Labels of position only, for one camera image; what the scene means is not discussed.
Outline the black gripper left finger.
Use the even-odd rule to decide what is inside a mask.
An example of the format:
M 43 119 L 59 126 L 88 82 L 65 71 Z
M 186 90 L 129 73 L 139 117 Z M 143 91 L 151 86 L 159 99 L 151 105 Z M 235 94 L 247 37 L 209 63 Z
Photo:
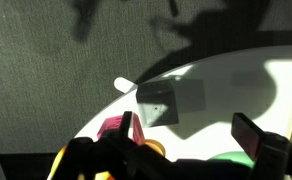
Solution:
M 132 119 L 132 112 L 131 111 L 125 111 L 122 116 L 122 121 L 119 128 L 119 136 L 121 138 L 127 138 L 128 132 L 131 124 Z

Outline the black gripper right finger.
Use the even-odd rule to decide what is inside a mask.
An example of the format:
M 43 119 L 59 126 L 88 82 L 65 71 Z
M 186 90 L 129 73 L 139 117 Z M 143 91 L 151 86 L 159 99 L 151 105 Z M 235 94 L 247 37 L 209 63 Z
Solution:
M 231 135 L 248 155 L 255 161 L 260 142 L 265 132 L 243 113 L 234 113 L 232 117 Z

